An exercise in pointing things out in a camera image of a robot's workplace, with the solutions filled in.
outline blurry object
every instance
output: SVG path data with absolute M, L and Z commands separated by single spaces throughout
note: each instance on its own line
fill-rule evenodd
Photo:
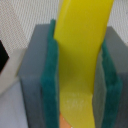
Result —
M 0 72 L 2 71 L 5 63 L 8 60 L 8 54 L 0 41 Z

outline yellow plastic sheet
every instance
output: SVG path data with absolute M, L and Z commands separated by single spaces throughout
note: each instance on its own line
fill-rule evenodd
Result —
M 95 68 L 113 0 L 61 2 L 54 35 L 60 50 L 60 111 L 73 128 L 95 128 Z

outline orange object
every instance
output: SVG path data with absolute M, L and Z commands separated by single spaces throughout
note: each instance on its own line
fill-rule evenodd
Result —
M 60 128 L 72 128 L 67 121 L 64 119 L 62 114 L 60 114 Z

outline gray block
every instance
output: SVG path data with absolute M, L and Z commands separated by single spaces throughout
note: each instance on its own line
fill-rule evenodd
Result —
M 112 27 L 108 27 L 105 39 L 117 73 L 123 82 L 114 128 L 128 128 L 128 47 Z
M 47 55 L 49 25 L 37 25 L 26 51 L 19 77 L 21 78 L 25 107 L 30 128 L 44 128 L 40 77 Z
M 105 40 L 117 73 L 128 72 L 128 47 L 112 27 L 107 28 Z
M 105 83 L 104 70 L 102 67 L 102 50 L 101 50 L 97 59 L 95 82 L 94 82 L 94 95 L 92 99 L 93 114 L 95 118 L 96 128 L 101 128 L 102 125 L 104 109 L 105 109 L 106 93 L 107 93 L 107 88 Z

